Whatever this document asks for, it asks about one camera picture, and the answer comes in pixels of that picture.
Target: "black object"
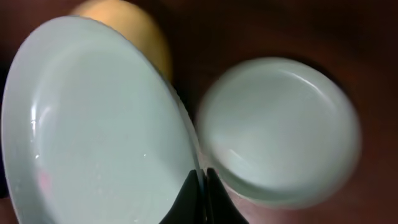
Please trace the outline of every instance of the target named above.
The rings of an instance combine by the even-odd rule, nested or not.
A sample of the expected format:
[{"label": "black object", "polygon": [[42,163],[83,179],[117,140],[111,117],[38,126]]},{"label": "black object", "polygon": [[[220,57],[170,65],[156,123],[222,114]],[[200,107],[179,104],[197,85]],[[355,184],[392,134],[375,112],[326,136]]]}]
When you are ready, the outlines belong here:
[{"label": "black object", "polygon": [[[2,100],[3,89],[6,85],[7,73],[8,73],[8,66],[4,65],[5,63],[0,64],[0,97]],[[8,197],[8,189],[7,189],[7,182],[6,182],[6,174],[4,172],[4,165],[2,161],[2,153],[1,153],[1,140],[0,140],[0,198]]]},{"label": "black object", "polygon": [[191,170],[174,204],[160,224],[248,223],[234,206],[214,169],[204,175],[205,198],[200,192],[197,172]]}]

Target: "brown surface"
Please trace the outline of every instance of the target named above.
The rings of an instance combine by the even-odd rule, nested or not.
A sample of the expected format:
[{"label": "brown surface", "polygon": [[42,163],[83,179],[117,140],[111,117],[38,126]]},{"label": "brown surface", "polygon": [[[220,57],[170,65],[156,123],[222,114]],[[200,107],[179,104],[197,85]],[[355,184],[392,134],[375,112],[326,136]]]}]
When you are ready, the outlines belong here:
[{"label": "brown surface", "polygon": [[[0,3],[2,62],[39,24],[81,0]],[[160,23],[175,87],[191,115],[207,88],[245,59],[281,55],[316,65],[356,106],[363,156],[350,182],[316,207],[269,210],[245,201],[251,223],[398,223],[398,4],[390,1],[137,0]]]},{"label": "brown surface", "polygon": [[0,223],[1,224],[17,224],[17,218],[15,217],[12,209],[10,198],[0,199]]}]

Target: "white porcelain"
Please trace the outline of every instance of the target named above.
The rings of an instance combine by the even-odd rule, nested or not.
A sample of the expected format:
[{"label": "white porcelain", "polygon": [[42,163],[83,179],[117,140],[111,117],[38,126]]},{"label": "white porcelain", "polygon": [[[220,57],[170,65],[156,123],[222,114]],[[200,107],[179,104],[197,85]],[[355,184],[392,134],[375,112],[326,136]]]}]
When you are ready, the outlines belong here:
[{"label": "white porcelain", "polygon": [[2,104],[19,222],[160,222],[198,168],[179,106],[109,27],[79,17],[41,25],[12,63]]},{"label": "white porcelain", "polygon": [[221,178],[272,207],[318,203],[347,180],[359,156],[354,109],[320,72],[260,58],[224,74],[206,94],[199,137]]}]

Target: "egg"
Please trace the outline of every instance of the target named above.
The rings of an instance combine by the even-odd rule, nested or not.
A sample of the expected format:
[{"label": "egg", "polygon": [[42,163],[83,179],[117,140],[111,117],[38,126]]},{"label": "egg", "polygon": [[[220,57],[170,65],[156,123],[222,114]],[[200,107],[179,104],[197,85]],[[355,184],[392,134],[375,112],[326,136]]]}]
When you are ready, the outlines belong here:
[{"label": "egg", "polygon": [[118,31],[171,81],[172,61],[165,36],[155,20],[141,8],[120,0],[90,0],[75,8],[72,14],[94,19]]}]

